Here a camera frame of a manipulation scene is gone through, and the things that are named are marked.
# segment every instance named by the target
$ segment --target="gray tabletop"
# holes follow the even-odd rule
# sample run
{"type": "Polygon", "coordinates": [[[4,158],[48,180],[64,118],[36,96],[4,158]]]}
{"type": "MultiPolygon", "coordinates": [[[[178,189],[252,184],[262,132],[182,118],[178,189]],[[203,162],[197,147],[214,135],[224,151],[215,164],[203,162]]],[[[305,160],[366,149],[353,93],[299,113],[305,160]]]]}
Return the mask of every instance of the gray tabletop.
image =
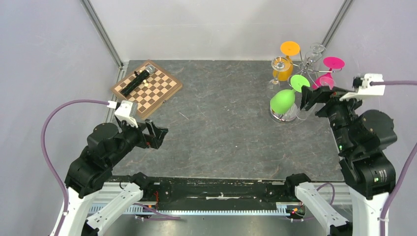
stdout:
{"type": "MultiPolygon", "coordinates": [[[[131,72],[144,61],[130,61],[131,72]]],[[[150,117],[169,132],[162,147],[134,149],[114,175],[343,180],[325,118],[277,123],[269,116],[270,61],[156,60],[183,88],[150,117]]]]}

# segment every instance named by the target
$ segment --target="purple cable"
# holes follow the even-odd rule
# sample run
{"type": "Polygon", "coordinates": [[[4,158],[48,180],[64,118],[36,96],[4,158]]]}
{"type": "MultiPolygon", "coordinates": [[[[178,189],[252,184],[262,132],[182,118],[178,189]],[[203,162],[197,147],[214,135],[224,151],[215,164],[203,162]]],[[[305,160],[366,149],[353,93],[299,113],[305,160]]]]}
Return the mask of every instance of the purple cable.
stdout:
{"type": "Polygon", "coordinates": [[[46,128],[48,127],[49,122],[51,121],[52,117],[54,117],[54,115],[58,111],[60,111],[62,108],[66,107],[66,106],[69,106],[71,104],[82,103],[82,102],[97,103],[97,104],[103,104],[103,105],[108,105],[109,104],[108,102],[97,101],[97,100],[88,100],[88,99],[74,100],[74,101],[64,103],[64,104],[60,105],[59,107],[57,107],[54,111],[52,111],[51,114],[48,116],[48,118],[46,118],[45,123],[43,123],[42,132],[41,132],[41,135],[40,135],[40,145],[42,147],[43,157],[45,158],[46,164],[48,165],[49,169],[51,170],[51,172],[54,175],[55,179],[57,180],[58,184],[60,185],[62,194],[64,195],[64,207],[63,207],[63,211],[62,211],[62,217],[60,219],[60,222],[57,225],[57,229],[55,230],[55,235],[56,236],[60,233],[62,224],[64,223],[64,219],[65,219],[64,213],[68,211],[68,192],[67,192],[67,189],[66,189],[64,183],[62,182],[60,176],[58,175],[57,171],[55,170],[54,166],[52,165],[51,160],[49,159],[48,152],[46,151],[46,147],[45,147],[45,133],[46,133],[46,128]]]}
{"type": "Polygon", "coordinates": [[[140,203],[134,203],[133,205],[137,205],[137,206],[143,207],[143,208],[145,208],[146,210],[148,210],[150,212],[153,212],[153,213],[155,213],[157,215],[160,215],[160,216],[165,217],[165,218],[155,218],[155,219],[145,219],[144,218],[144,220],[146,220],[146,221],[163,221],[163,220],[180,220],[181,219],[180,217],[174,217],[174,216],[170,216],[170,215],[165,215],[165,214],[159,213],[155,209],[149,208],[149,207],[147,207],[147,206],[145,206],[143,204],[140,204],[140,203]]]}
{"type": "MultiPolygon", "coordinates": [[[[317,191],[319,191],[320,189],[322,189],[326,185],[330,185],[330,187],[332,189],[332,196],[331,196],[331,200],[330,200],[330,205],[332,205],[333,202],[334,202],[334,197],[336,196],[336,190],[334,189],[334,185],[332,183],[327,182],[327,183],[324,183],[324,184],[320,185],[320,187],[317,188],[317,191]]],[[[303,222],[303,221],[312,220],[312,219],[314,219],[314,216],[311,216],[311,217],[308,217],[308,218],[305,218],[305,219],[293,219],[292,222],[303,222]]]]}
{"type": "MultiPolygon", "coordinates": [[[[417,81],[411,81],[411,80],[400,80],[400,81],[383,81],[383,82],[370,82],[371,86],[376,85],[417,85],[417,81]]],[[[410,155],[408,156],[407,160],[404,163],[403,169],[401,170],[400,177],[398,178],[398,182],[395,185],[392,193],[388,196],[387,201],[385,201],[384,207],[382,208],[381,217],[380,219],[385,219],[387,216],[387,212],[389,209],[389,206],[391,205],[392,201],[394,200],[395,196],[397,195],[398,191],[400,190],[401,185],[403,184],[405,175],[408,171],[408,168],[411,165],[411,162],[414,159],[414,156],[417,153],[417,143],[414,146],[413,150],[411,150],[410,155]]],[[[381,236],[385,236],[385,221],[380,220],[380,231],[381,236]]]]}

